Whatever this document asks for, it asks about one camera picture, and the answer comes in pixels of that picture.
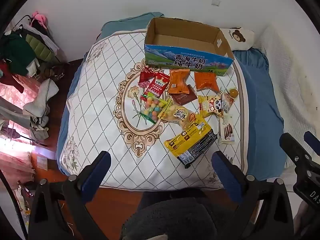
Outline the white Franzzi cookie pack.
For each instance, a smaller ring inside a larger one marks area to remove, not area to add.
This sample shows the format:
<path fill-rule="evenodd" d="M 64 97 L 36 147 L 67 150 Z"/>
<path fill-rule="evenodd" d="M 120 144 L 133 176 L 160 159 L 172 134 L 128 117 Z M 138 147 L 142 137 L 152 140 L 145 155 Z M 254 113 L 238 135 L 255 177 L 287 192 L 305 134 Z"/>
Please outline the white Franzzi cookie pack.
<path fill-rule="evenodd" d="M 232 144 L 235 142 L 233 120 L 229 114 L 224 114 L 219 120 L 219 143 Z"/>

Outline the yellow black snack bag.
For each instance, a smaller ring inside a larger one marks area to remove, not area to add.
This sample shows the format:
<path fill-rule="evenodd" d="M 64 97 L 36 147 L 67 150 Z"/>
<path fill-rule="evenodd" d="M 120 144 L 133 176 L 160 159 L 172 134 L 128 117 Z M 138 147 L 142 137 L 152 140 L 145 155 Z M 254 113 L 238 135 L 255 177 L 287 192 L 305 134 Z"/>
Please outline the yellow black snack bag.
<path fill-rule="evenodd" d="M 206 120 L 197 114 L 185 130 L 176 137 L 166 140 L 164 145 L 185 168 L 189 168 L 216 140 L 217 134 Z"/>

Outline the yellow panda snack bag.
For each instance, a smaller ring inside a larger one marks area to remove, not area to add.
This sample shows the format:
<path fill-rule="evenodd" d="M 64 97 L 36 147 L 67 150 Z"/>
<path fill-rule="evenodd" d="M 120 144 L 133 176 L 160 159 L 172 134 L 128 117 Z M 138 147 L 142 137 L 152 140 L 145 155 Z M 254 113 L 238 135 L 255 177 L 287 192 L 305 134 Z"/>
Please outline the yellow panda snack bag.
<path fill-rule="evenodd" d="M 200 115 L 206 118 L 210 115 L 223 117 L 221 93 L 211 96 L 198 96 Z"/>

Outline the yellow biscuit snack bag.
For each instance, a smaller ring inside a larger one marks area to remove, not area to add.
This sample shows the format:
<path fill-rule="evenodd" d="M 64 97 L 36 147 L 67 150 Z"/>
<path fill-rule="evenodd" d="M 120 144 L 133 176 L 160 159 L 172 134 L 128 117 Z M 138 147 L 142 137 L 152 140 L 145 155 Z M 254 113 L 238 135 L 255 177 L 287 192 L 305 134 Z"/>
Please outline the yellow biscuit snack bag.
<path fill-rule="evenodd" d="M 162 120 L 178 124 L 185 130 L 196 118 L 196 114 L 184 106 L 169 102 L 159 113 Z"/>

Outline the colorful candy balls bag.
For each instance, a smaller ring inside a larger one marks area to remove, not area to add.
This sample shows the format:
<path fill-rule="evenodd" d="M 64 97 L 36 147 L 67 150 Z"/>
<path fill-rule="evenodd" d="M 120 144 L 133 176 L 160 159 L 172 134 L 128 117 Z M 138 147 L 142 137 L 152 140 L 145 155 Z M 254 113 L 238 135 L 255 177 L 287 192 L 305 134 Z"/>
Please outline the colorful candy balls bag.
<path fill-rule="evenodd" d="M 162 109 L 168 104 L 167 101 L 155 97 L 152 93 L 148 94 L 148 99 L 142 105 L 140 115 L 149 122 L 155 124 L 158 121 L 158 115 Z"/>

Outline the brown snack packet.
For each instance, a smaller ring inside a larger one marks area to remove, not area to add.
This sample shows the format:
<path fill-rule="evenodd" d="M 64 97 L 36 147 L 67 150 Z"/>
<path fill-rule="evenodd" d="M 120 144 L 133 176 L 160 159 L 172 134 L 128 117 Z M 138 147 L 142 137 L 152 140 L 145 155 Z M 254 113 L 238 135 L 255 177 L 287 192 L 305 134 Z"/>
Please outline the brown snack packet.
<path fill-rule="evenodd" d="M 187 103 L 190 103 L 194 100 L 197 99 L 197 95 L 194 91 L 194 89 L 192 88 L 191 85 L 187 85 L 188 89 L 189 89 L 189 93 L 188 94 L 170 94 L 172 99 L 178 103 L 179 105 L 185 105 Z"/>

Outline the orange snack packet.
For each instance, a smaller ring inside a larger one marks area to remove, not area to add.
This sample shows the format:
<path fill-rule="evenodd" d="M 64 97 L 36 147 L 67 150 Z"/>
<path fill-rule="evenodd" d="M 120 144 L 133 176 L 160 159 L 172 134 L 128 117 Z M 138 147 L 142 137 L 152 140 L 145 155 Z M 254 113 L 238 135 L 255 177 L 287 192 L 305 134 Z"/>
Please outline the orange snack packet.
<path fill-rule="evenodd" d="M 216 93 L 220 90 L 216 81 L 216 74 L 212 72 L 195 72 L 195 86 L 197 90 L 210 89 Z"/>
<path fill-rule="evenodd" d="M 171 69 L 168 93 L 189 94 L 189 88 L 185 83 L 189 74 L 189 69 Z"/>

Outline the red spicy strip packet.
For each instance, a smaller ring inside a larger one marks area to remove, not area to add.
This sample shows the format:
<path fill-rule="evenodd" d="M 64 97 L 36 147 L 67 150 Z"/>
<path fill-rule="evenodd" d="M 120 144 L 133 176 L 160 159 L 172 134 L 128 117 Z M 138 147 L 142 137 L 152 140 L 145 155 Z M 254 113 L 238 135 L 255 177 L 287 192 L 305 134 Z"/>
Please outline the red spicy strip packet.
<path fill-rule="evenodd" d="M 140 96 L 140 98 L 143 101 L 146 101 L 149 97 L 149 93 L 152 93 L 155 97 L 160 98 L 163 92 L 165 91 L 169 81 L 170 76 L 168 76 L 167 74 L 163 72 L 156 73 L 155 77 L 148 85 L 143 95 Z"/>

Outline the blue bed sheet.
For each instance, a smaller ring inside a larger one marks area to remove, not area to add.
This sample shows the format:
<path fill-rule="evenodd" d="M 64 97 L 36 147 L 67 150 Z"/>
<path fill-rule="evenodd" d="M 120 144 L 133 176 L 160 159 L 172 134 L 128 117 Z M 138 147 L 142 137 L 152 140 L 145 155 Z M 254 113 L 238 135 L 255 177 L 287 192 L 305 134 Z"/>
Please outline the blue bed sheet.
<path fill-rule="evenodd" d="M 57 142 L 57 164 L 66 175 L 79 174 L 100 153 L 111 155 L 111 167 L 102 185 L 125 190 L 173 190 L 189 186 L 218 187 L 211 165 L 212 153 L 221 151 L 234 165 L 266 180 L 280 175 L 286 155 L 279 146 L 283 120 L 268 74 L 268 61 L 256 49 L 236 52 L 236 63 L 219 78 L 222 88 L 247 90 L 249 128 L 241 130 L 244 103 L 239 98 L 230 114 L 235 141 L 215 141 L 189 168 L 166 148 L 178 135 L 177 124 L 141 117 L 138 86 L 144 66 L 140 46 L 107 47 L 91 60 L 85 56 L 75 72 L 63 112 Z"/>

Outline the black fuzzy slipper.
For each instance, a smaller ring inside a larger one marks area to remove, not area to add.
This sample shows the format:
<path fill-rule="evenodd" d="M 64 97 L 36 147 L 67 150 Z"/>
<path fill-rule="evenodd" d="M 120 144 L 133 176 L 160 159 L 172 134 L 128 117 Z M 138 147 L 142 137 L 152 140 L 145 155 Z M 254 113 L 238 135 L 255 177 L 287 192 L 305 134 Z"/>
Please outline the black fuzzy slipper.
<path fill-rule="evenodd" d="M 146 191 L 120 239 L 217 239 L 233 213 L 199 188 Z"/>

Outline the white patterned quilt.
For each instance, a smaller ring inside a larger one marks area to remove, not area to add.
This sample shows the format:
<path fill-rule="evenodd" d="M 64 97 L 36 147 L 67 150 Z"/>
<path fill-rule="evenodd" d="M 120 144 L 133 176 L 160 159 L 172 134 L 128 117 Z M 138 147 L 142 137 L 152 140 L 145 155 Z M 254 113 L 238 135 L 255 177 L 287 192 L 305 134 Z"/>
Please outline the white patterned quilt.
<path fill-rule="evenodd" d="M 160 119 L 168 92 L 156 100 L 139 84 L 146 68 L 144 29 L 118 31 L 95 42 L 78 69 L 66 101 L 67 120 L 61 124 L 57 160 L 60 170 L 79 174 L 101 151 L 111 155 L 111 167 L 101 185 L 123 190 L 175 190 L 189 186 L 219 189 L 212 153 L 220 150 L 247 172 L 248 99 L 242 70 L 234 62 L 217 78 L 219 90 L 237 92 L 231 105 L 234 141 L 216 140 L 189 168 L 166 148 L 181 133 L 179 124 Z"/>

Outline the white red snack packet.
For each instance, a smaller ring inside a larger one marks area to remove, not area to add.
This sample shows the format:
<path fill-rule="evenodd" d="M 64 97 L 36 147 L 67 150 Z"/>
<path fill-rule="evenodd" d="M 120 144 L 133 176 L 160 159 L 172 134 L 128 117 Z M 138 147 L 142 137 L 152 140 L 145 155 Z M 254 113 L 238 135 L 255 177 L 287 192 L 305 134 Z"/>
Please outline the white red snack packet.
<path fill-rule="evenodd" d="M 220 96 L 221 96 L 222 110 L 225 113 L 228 113 L 235 99 L 231 97 L 230 94 L 227 92 L 221 92 Z"/>

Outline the white knit blanket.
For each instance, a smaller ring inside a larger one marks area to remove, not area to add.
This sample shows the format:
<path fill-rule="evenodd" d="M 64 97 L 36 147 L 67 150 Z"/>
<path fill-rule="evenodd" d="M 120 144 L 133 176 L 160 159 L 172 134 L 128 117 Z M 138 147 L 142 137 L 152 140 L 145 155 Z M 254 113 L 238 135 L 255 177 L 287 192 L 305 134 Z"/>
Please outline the white knit blanket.
<path fill-rule="evenodd" d="M 256 40 L 254 48 L 268 59 L 274 95 L 284 119 L 284 131 L 290 133 L 313 161 L 319 163 L 319 156 L 304 141 L 307 131 L 319 137 L 319 102 L 302 65 L 271 24 Z"/>

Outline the small red triangular packet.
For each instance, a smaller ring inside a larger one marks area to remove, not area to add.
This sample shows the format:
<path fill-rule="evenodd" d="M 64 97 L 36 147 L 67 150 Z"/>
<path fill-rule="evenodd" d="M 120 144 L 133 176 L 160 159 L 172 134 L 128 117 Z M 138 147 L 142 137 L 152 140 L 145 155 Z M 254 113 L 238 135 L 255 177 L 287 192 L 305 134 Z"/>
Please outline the small red triangular packet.
<path fill-rule="evenodd" d="M 144 67 L 139 75 L 139 83 L 144 83 L 146 81 L 149 81 L 150 79 L 153 79 L 156 76 L 156 72 L 154 72 L 149 67 Z"/>

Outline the bear print pillow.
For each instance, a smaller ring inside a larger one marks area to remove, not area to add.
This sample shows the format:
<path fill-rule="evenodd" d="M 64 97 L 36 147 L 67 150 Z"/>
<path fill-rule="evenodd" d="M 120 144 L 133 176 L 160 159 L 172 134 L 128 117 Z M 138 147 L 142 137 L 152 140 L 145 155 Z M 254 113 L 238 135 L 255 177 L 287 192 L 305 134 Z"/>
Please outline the bear print pillow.
<path fill-rule="evenodd" d="M 255 33 L 252 30 L 240 28 L 221 29 L 229 43 L 231 51 L 249 50 L 254 44 Z"/>

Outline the pile of clothes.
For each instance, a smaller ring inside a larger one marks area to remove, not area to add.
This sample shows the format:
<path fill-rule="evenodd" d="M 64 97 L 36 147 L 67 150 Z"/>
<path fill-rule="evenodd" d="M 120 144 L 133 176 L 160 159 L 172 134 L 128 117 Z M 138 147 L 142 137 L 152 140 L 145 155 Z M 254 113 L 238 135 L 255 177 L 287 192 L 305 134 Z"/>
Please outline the pile of clothes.
<path fill-rule="evenodd" d="M 59 47 L 36 20 L 18 23 L 1 37 L 1 134 L 21 138 L 17 125 L 26 130 L 26 139 L 42 144 L 48 139 L 48 100 L 59 89 L 54 68 L 59 59 Z"/>

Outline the cardboard milk box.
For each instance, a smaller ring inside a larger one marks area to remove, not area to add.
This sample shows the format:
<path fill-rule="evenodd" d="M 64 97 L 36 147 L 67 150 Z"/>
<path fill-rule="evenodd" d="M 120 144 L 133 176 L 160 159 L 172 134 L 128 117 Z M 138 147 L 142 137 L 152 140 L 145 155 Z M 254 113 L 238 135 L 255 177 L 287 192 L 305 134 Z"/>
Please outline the cardboard milk box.
<path fill-rule="evenodd" d="M 145 62 L 223 76 L 234 61 L 220 28 L 179 18 L 154 17 L 144 40 Z"/>

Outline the light blue pillow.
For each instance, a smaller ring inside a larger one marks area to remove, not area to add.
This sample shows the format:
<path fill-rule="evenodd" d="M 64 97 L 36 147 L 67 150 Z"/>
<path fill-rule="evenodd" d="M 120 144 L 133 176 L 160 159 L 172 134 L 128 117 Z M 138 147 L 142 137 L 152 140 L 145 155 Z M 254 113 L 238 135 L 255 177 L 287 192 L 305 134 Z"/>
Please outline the light blue pillow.
<path fill-rule="evenodd" d="M 154 17 L 164 17 L 164 14 L 161 12 L 147 12 L 134 17 L 106 22 L 101 28 L 101 33 L 96 40 L 98 41 L 102 38 L 109 37 L 117 31 L 133 31 L 138 29 L 146 29 L 148 23 Z"/>

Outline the pink plush toy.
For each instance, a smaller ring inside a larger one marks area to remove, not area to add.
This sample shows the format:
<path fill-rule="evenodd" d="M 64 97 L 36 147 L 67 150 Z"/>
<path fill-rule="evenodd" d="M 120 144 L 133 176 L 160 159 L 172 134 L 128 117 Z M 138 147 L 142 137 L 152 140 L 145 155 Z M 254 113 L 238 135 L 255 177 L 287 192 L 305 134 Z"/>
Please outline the pink plush toy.
<path fill-rule="evenodd" d="M 44 16 L 43 14 L 39 14 L 38 11 L 35 11 L 35 12 L 32 13 L 32 16 L 31 16 L 31 24 L 32 24 L 35 20 L 36 20 L 42 27 L 44 27 L 44 29 L 47 29 L 47 26 L 46 26 L 47 18 L 46 18 L 46 16 Z"/>

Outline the white wall socket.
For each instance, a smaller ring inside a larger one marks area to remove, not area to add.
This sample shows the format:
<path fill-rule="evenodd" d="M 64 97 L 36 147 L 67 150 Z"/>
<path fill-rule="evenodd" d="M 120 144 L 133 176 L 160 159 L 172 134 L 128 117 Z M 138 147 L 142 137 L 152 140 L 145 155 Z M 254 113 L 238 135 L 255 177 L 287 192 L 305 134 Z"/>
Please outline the white wall socket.
<path fill-rule="evenodd" d="M 219 7 L 220 6 L 221 1 L 220 0 L 212 0 L 212 5 Z"/>

